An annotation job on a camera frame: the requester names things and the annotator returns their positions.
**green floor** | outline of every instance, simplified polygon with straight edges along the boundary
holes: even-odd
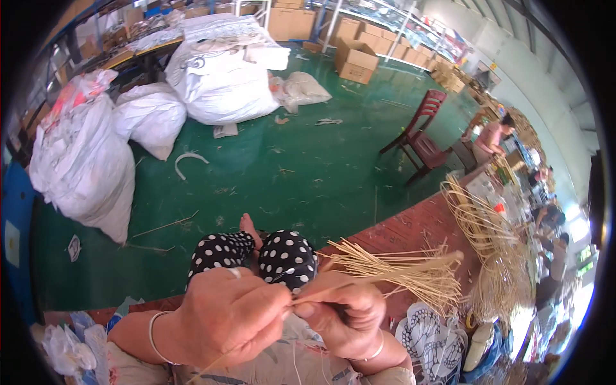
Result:
[[[310,59],[301,60],[297,53]],[[359,232],[436,192],[448,169],[430,173],[410,188],[415,172],[402,153],[379,149],[400,133],[426,90],[442,89],[417,69],[399,62],[383,63],[368,85],[341,78],[329,56],[294,48],[286,71],[312,74],[333,96],[327,103],[299,107],[284,125],[282,108],[269,116],[238,125],[238,137],[212,138],[210,126],[188,119],[169,160],[162,162],[131,142],[136,169],[129,243],[168,249],[167,253],[120,248],[98,229],[55,213],[37,202],[33,214],[32,256],[35,292],[43,310],[98,309],[117,306],[124,297],[146,301],[182,294],[195,243],[211,232],[237,230],[242,213],[258,229],[296,229],[316,247]],[[479,106],[466,92],[450,93],[428,133],[445,149],[459,138]],[[315,126],[322,118],[342,124]],[[174,170],[175,159],[197,152],[210,164],[188,158],[179,163],[186,180]],[[198,214],[131,239],[135,234]],[[71,263],[67,246],[73,234],[82,243]]]

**floral cloth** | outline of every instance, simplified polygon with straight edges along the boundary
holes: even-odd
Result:
[[[201,371],[186,365],[151,365],[123,352],[113,342],[107,346],[111,385],[184,385]],[[363,376],[347,360],[331,355],[321,337],[291,314],[285,320],[282,338],[254,360],[213,369],[193,384],[415,385],[415,377],[401,367]]]

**hand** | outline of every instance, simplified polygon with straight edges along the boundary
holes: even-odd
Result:
[[[217,366],[232,366],[252,360],[280,339],[291,312],[289,289],[268,285],[244,267],[238,270],[240,279],[223,267],[192,278],[182,305],[154,324],[155,333],[159,322],[161,330],[178,331],[175,348],[165,352],[157,343],[163,356],[206,368],[229,353]]]
[[[323,291],[341,282],[356,285]],[[338,272],[325,272],[302,288],[299,298],[321,292],[295,307],[295,314],[321,335],[331,353],[353,360],[370,358],[379,348],[379,326],[385,317],[386,303],[374,285],[362,284],[357,278]],[[329,305],[346,306],[347,323]]]

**black and white polka dot fabric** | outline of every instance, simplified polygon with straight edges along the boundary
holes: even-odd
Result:
[[[317,274],[312,245],[295,231],[278,230],[267,237],[259,253],[259,276],[286,285],[293,294]]]
[[[253,251],[254,239],[249,233],[206,235],[192,254],[188,282],[195,274],[215,267],[247,266]],[[295,231],[279,230],[267,237],[257,262],[265,282],[285,285],[294,294],[317,273],[312,245]]]

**wooden chair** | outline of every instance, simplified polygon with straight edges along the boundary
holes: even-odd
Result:
[[[404,132],[394,139],[390,144],[381,149],[381,154],[386,153],[394,147],[399,147],[408,158],[411,160],[417,172],[408,181],[407,185],[411,184],[415,180],[425,176],[435,168],[441,167],[447,161],[447,155],[453,151],[450,147],[446,151],[441,151],[439,147],[434,143],[424,130],[428,128],[434,116],[439,111],[441,104],[447,98],[447,94],[444,92],[430,89],[427,91],[424,99],[421,101],[417,112],[413,116],[411,123],[408,124]],[[419,118],[423,115],[427,115],[428,119],[421,125],[419,129],[415,129],[415,124]],[[419,167],[413,157],[406,149],[406,145],[411,147],[417,154],[419,159],[423,162],[423,167]]]

